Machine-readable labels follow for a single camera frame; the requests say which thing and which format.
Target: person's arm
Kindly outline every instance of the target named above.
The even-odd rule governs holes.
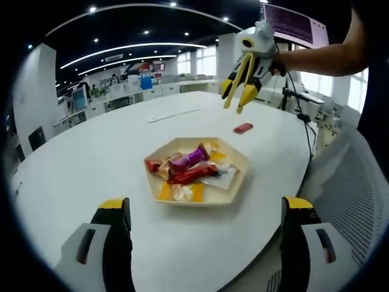
[[[346,39],[320,49],[281,51],[275,60],[287,71],[296,70],[329,76],[351,75],[367,67],[366,31],[358,14],[352,9],[352,18]]]

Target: office desk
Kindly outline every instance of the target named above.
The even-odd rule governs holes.
[[[115,88],[121,88],[121,86],[124,86],[124,83],[120,83],[118,85],[113,85]],[[187,91],[210,91],[214,93],[218,93],[218,81],[217,80],[189,80],[189,81],[181,81],[176,83],[163,83],[160,85],[154,85],[151,89],[146,90],[140,90],[140,91],[134,91],[134,92],[123,92],[121,94],[116,94],[114,97],[100,97],[99,99],[93,100],[87,108],[82,109],[81,111],[78,111],[76,113],[73,113],[67,117],[62,118],[59,120],[55,125],[54,128],[58,127],[60,124],[67,122],[69,119],[71,119],[74,116],[77,116],[80,113],[83,113],[88,110],[88,108],[92,107],[104,107],[104,110],[107,110],[107,104],[109,102],[115,101],[117,99],[121,99],[123,97],[130,97],[133,98],[133,103],[137,103],[140,101],[149,101],[156,97],[161,96],[170,96],[172,94],[178,94],[180,92],[187,92]],[[99,114],[103,114],[104,112],[99,109]]]
[[[22,181],[16,206],[34,247],[54,267],[61,245],[101,202],[128,196],[137,291],[217,291],[229,283],[274,235],[281,198],[297,194],[309,161],[302,121],[255,102],[237,115],[237,101],[223,109],[218,94],[168,96],[98,116],[45,143],[12,180],[14,188]],[[232,131],[246,122],[254,128]],[[220,137],[250,159],[231,206],[153,201],[143,158],[176,137]]]

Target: window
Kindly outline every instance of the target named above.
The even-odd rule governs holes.
[[[305,50],[304,47],[294,46],[295,50]],[[332,84],[334,79],[331,76],[318,75],[307,72],[300,72],[301,82],[308,90],[318,92],[324,96],[332,96]]]
[[[197,74],[216,76],[216,46],[198,49],[196,61]]]
[[[348,94],[348,106],[362,113],[365,105],[367,80],[369,79],[369,69],[351,76],[350,91]]]
[[[190,52],[178,55],[177,71],[178,74],[190,74]]]

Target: cabinet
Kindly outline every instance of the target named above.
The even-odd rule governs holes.
[[[208,92],[219,93],[219,83],[218,82],[208,83]]]
[[[180,93],[180,86],[178,84],[162,85],[162,95],[172,96],[173,94]]]
[[[160,96],[162,96],[162,88],[160,86],[155,86],[152,89],[143,92],[143,100],[145,102]]]
[[[105,113],[104,103],[98,103],[96,105],[90,105],[85,109],[86,119],[89,120],[93,117],[97,117]]]

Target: red eraser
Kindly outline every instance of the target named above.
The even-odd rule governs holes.
[[[249,131],[253,127],[254,126],[251,123],[244,123],[243,125],[240,125],[240,126],[236,127],[235,129],[233,129],[233,131],[238,133],[238,134],[243,134],[244,132]]]

